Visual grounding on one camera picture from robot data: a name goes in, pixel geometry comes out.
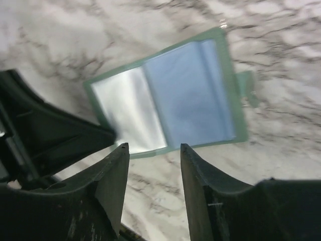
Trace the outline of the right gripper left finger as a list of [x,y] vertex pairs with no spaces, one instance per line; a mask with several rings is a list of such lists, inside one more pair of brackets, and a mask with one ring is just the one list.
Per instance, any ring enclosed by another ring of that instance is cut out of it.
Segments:
[[129,146],[47,189],[1,185],[1,240],[117,240]]

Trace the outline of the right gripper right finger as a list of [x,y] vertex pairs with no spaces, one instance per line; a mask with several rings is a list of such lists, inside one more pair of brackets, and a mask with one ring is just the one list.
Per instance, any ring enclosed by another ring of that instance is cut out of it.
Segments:
[[320,240],[320,181],[244,183],[181,145],[191,240]]

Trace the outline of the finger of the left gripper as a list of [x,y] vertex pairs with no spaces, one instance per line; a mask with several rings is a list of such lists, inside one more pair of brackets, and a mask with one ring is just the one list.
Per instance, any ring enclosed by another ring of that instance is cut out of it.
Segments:
[[1,72],[1,182],[47,186],[46,177],[114,141],[112,129],[45,102],[17,71]]

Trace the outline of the green card holder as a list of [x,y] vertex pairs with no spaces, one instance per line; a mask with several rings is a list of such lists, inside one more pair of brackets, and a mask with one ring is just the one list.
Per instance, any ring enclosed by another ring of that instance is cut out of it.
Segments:
[[242,104],[259,101],[252,71],[235,72],[212,28],[84,83],[95,114],[133,159],[248,139]]

